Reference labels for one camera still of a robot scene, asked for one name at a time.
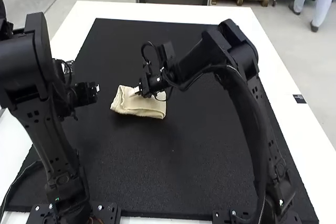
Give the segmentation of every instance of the cable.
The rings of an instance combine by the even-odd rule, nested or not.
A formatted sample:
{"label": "cable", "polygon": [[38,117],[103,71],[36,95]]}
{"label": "cable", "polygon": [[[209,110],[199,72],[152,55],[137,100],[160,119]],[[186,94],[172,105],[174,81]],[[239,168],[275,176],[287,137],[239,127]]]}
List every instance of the cable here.
{"label": "cable", "polygon": [[158,53],[157,53],[156,47],[150,41],[147,41],[146,43],[144,43],[141,46],[141,56],[142,56],[143,60],[146,62],[146,64],[150,65],[151,61],[145,56],[145,52],[144,52],[144,50],[145,50],[146,47],[153,47],[155,49],[156,55],[158,55]]}
{"label": "cable", "polygon": [[254,113],[255,120],[259,126],[259,137],[261,142],[261,156],[260,158],[260,182],[258,183],[257,189],[257,209],[256,212],[251,219],[242,219],[240,217],[236,217],[240,223],[253,223],[253,224],[260,224],[261,219],[264,212],[265,207],[265,198],[266,198],[266,185],[267,185],[267,161],[266,161],[266,148],[267,148],[267,134],[266,134],[266,124],[264,121],[264,117],[261,113],[260,107],[256,100],[254,99],[253,95],[251,94],[247,84],[241,77],[240,73],[237,69],[233,68],[230,65],[226,65],[226,70],[230,73],[230,76],[235,81],[235,84],[240,88],[240,91],[244,93],[244,96],[248,99],[249,105]]}
{"label": "cable", "polygon": [[166,102],[166,101],[168,101],[168,100],[170,99],[170,97],[172,96],[173,89],[174,89],[174,87],[170,87],[169,93],[168,93],[168,95],[167,95],[167,97],[166,97],[165,100],[159,100],[159,99],[157,98],[157,94],[154,96],[154,98],[155,98],[157,101],[159,101],[159,102]]}
{"label": "cable", "polygon": [[0,223],[2,220],[2,217],[4,215],[5,212],[5,208],[7,206],[8,203],[8,199],[9,196],[12,192],[12,188],[14,188],[16,186],[17,183],[21,182],[21,179],[23,179],[25,176],[29,175],[27,174],[29,170],[33,170],[34,168],[36,168],[36,170],[40,169],[43,167],[42,161],[41,160],[37,160],[35,162],[33,162],[32,164],[30,164],[29,166],[27,166],[23,172],[14,180],[14,182],[10,185],[9,189],[7,190],[4,200],[2,201],[1,207],[0,207]]}
{"label": "cable", "polygon": [[66,61],[64,61],[64,60],[60,60],[60,61],[61,61],[61,62],[63,63],[63,65],[69,70],[69,79],[68,79],[68,82],[66,83],[67,88],[69,88],[70,85],[71,85],[71,82],[72,82],[72,72],[71,72],[71,68],[70,68],[69,64],[68,64]]}

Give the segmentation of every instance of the black shoe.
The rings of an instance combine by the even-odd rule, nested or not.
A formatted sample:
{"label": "black shoe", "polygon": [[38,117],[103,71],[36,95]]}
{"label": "black shoe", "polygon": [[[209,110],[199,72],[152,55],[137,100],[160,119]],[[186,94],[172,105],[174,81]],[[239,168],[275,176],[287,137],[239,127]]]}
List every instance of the black shoe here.
{"label": "black shoe", "polygon": [[318,26],[314,26],[312,22],[310,22],[310,29],[313,33],[317,33],[317,31],[319,30]]}
{"label": "black shoe", "polygon": [[294,3],[290,3],[288,8],[295,14],[295,15],[300,15],[301,12],[295,12],[294,10]]}

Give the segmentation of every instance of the black rubber mat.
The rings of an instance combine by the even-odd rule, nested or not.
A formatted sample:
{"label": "black rubber mat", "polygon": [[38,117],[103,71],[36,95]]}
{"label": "black rubber mat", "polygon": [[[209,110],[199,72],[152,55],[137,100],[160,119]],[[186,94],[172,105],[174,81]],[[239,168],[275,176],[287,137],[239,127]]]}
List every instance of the black rubber mat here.
{"label": "black rubber mat", "polygon": [[[137,85],[144,42],[171,40],[181,56],[209,28],[95,21],[76,59],[75,79],[99,83],[99,100],[77,110],[78,122],[68,118],[63,123],[85,166],[92,200],[116,202],[128,215],[162,213],[196,219],[211,219],[214,209],[255,207],[252,165],[242,127],[227,92],[212,75],[200,78],[187,92],[174,92],[164,120],[110,110],[118,85]],[[151,49],[147,53],[155,61]],[[293,209],[303,223],[318,223],[269,103],[267,109],[297,188]],[[35,159],[31,150],[23,168]],[[27,178],[8,210],[29,211],[33,204],[46,202],[45,181],[42,170]]]}

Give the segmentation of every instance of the floor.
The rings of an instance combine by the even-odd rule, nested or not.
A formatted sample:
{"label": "floor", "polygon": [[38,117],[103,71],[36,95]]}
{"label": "floor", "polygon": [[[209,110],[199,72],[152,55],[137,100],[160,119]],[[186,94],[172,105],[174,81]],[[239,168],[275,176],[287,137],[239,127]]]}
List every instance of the floor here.
{"label": "floor", "polygon": [[[8,19],[16,27],[24,24],[24,14],[45,12],[50,38],[77,0],[4,0]],[[135,2],[135,0],[88,0]],[[219,3],[232,5],[232,2]],[[336,3],[333,3],[325,23],[318,33],[309,30],[314,2],[308,2],[300,16],[293,15],[287,2],[278,1],[275,8],[250,6],[260,21],[279,56],[301,90],[329,140],[336,149],[336,54],[333,47],[336,38]]]}

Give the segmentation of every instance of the black cable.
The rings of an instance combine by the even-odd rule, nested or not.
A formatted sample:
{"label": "black cable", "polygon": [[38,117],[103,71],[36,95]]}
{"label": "black cable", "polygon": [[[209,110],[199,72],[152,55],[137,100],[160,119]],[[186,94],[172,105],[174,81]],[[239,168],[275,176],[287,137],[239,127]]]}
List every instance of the black cable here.
{"label": "black cable", "polygon": [[158,97],[157,94],[154,96],[154,98],[155,98],[157,101],[159,101],[159,102],[166,102],[166,101],[168,101],[168,100],[170,99],[170,97],[172,96],[173,89],[174,89],[174,87],[170,87],[169,93],[167,94],[165,100],[159,100],[159,99],[157,98],[157,97]]}
{"label": "black cable", "polygon": [[146,47],[153,47],[155,49],[155,52],[156,52],[157,56],[158,56],[158,53],[157,53],[156,47],[150,41],[147,41],[146,43],[144,43],[141,46],[141,56],[142,56],[143,60],[146,62],[146,64],[150,65],[151,61],[145,56],[145,52],[144,52]]}
{"label": "black cable", "polygon": [[72,72],[71,72],[71,68],[70,68],[69,64],[68,64],[66,61],[64,61],[64,60],[60,60],[60,61],[61,61],[61,62],[63,63],[63,65],[69,70],[69,79],[68,79],[68,82],[66,83],[67,88],[69,88],[70,85],[71,85],[71,82],[72,82]]}
{"label": "black cable", "polygon": [[233,68],[230,65],[217,65],[217,66],[207,66],[203,68],[201,71],[193,75],[188,82],[185,82],[183,85],[178,85],[174,81],[172,81],[168,74],[166,73],[166,70],[163,69],[162,71],[162,76],[164,80],[172,87],[178,88],[181,91],[186,91],[198,78],[200,78],[203,74],[209,73],[209,72],[215,72],[218,69],[223,69],[226,70],[231,78],[236,82],[236,85],[240,87],[240,90],[244,93],[246,98],[249,101],[250,106],[252,107],[253,113],[255,115],[255,119],[258,122],[258,125],[260,127],[259,129],[259,137],[260,141],[262,143],[262,156],[260,157],[260,171],[261,171],[261,178],[260,178],[260,183],[258,184],[257,188],[257,195],[258,195],[258,200],[257,200],[257,210],[254,214],[253,217],[249,219],[243,219],[238,216],[233,216],[233,218],[236,220],[236,223],[253,223],[253,224],[260,224],[261,218],[263,215],[264,211],[264,206],[265,206],[265,197],[266,197],[266,183],[267,183],[267,166],[266,166],[266,153],[265,153],[265,144],[267,143],[267,135],[266,135],[266,129],[265,129],[265,122],[263,120],[263,116],[261,114],[259,105],[255,101],[253,95],[251,94],[247,84],[241,77],[240,73],[238,72],[237,69]]}
{"label": "black cable", "polygon": [[2,201],[1,207],[0,207],[0,223],[1,223],[2,217],[3,217],[4,212],[5,212],[5,208],[8,204],[8,202],[9,202],[9,198],[11,196],[11,193],[13,192],[13,190],[15,190],[17,184],[20,183],[23,178],[25,178],[26,176],[30,175],[33,171],[35,171],[34,169],[38,170],[42,167],[43,167],[43,164],[42,164],[41,160],[37,160],[37,161],[33,162],[32,164],[27,166],[23,170],[23,172],[10,185],[9,189],[7,190],[7,192],[5,194],[4,200]]}
{"label": "black cable", "polygon": [[244,93],[245,97],[248,99],[251,109],[253,110],[255,120],[259,126],[259,137],[261,146],[260,149],[262,150],[260,158],[260,182],[258,183],[257,189],[257,209],[256,212],[251,219],[242,219],[238,216],[235,218],[239,221],[238,223],[253,223],[253,224],[260,224],[261,219],[264,212],[265,206],[265,198],[266,198],[266,185],[267,185],[267,156],[266,156],[266,148],[267,148],[267,134],[266,134],[266,123],[264,117],[261,113],[260,107],[257,101],[254,99],[253,95],[251,94],[246,82],[242,79],[240,73],[237,69],[233,68],[230,65],[226,66],[227,72],[230,74],[232,79],[235,81],[235,84],[239,86],[241,92]]}

